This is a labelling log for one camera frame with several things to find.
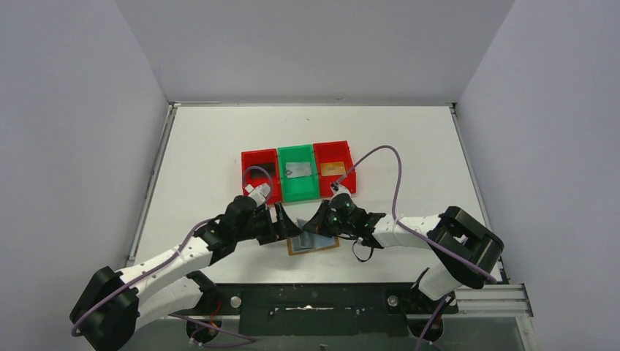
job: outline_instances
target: white arm segment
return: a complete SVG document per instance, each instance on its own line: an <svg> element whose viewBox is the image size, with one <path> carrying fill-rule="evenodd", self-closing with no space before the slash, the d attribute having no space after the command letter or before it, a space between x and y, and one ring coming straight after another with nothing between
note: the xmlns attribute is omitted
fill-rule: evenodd
<svg viewBox="0 0 620 351"><path fill-rule="evenodd" d="M121 279L123 282L133 280L143 272L170 258L177 249L178 245L144 263L121 269L120 272L123 272ZM193 271L208 267L211 264L211 254L208 250L208 244L203 239L190 238L185 249L174 261L130 287L138 289L137 297L140 299L140 306L155 293L174 283L175 280L183 278Z"/></svg>
<svg viewBox="0 0 620 351"><path fill-rule="evenodd" d="M404 217L400 219L400 222L418 233L426 235L426 233L435 229L437 224L439 224L439 220L439 215L435 215ZM377 222L372 235L383 247L407 246L430 249L425 241L396 225L395 221L389 216L385 216ZM418 289L431 300L437 301L442 298L443 295L454 291L461 285L459 281L452 277L444 265L440 263L424 274L420 280Z"/></svg>
<svg viewBox="0 0 620 351"><path fill-rule="evenodd" d="M193 280L186 277L177 280L140 305L135 330L171 313L196 307L202 296L200 287Z"/></svg>

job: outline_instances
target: black wire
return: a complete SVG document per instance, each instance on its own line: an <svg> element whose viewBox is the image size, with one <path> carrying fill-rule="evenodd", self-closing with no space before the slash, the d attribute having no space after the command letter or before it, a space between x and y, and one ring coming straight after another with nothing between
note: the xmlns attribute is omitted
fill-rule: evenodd
<svg viewBox="0 0 620 351"><path fill-rule="evenodd" d="M357 259L358 259L358 262L362 262L362 263L364 263L364 262L368 262L368 261L371 259L372 254L374 253L374 247L371 247L371 248L370 248L370 254L368 255L368 258L366 258L365 260L362 260L361 258L359 258L359 257L355 254L355 244L357 244L357 243L358 243L358 241L356 240L356 241L354 241L354 242L353 242L353 246L351 246L351 251L353 251L353 256L355 256L355 258L357 258Z"/></svg>

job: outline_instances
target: white wall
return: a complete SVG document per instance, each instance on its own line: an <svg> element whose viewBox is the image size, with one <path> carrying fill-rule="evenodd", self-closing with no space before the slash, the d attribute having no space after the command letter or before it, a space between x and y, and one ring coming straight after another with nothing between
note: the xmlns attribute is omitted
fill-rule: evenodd
<svg viewBox="0 0 620 351"><path fill-rule="evenodd" d="M454 102L514 0L117 0L171 101Z"/></svg>
<svg viewBox="0 0 620 351"><path fill-rule="evenodd" d="M544 350L620 346L620 2L517 0L457 105Z"/></svg>
<svg viewBox="0 0 620 351"><path fill-rule="evenodd" d="M83 350L69 312L129 251L167 103L113 0L0 4L0 349Z"/></svg>

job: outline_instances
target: metal frame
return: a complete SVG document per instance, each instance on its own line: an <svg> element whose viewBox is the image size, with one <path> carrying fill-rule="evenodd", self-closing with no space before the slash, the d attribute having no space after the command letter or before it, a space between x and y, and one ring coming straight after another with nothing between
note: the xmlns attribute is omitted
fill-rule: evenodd
<svg viewBox="0 0 620 351"><path fill-rule="evenodd" d="M170 130L173 128L174 118L176 116L176 109L178 104L170 104L168 106L168 112L162 129L162 136L159 138L159 145L157 146L157 153L155 154L155 160L153 162L153 168L151 169L151 177L148 180L148 186L146 187L146 194L144 195L144 204L142 211L140 212L140 220L138 221L137 228L134 234L134 240L132 247L129 250L129 256L127 258L126 267L130 267L135 263L135 256L137 254L138 246L140 245L140 239L142 239L142 232L144 231L144 224L146 223L146 217L148 215L148 209L151 207L151 200L153 199L153 192L155 191L155 185L157 184L157 177L159 176L159 169L162 167L162 161L166 152L166 146L168 145L168 139L170 138Z"/></svg>

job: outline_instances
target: green container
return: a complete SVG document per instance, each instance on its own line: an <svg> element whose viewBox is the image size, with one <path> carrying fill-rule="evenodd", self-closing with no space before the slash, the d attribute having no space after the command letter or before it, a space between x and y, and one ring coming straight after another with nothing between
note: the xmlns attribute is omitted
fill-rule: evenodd
<svg viewBox="0 0 620 351"><path fill-rule="evenodd" d="M312 200L320 197L319 176L317 174L317 163L314 161L312 145L278 148L278 160L280 163L282 196L285 202ZM295 174L287 175L287 169L289 169L287 163L298 162L303 164L309 163L311 175L299 177L295 177Z"/></svg>

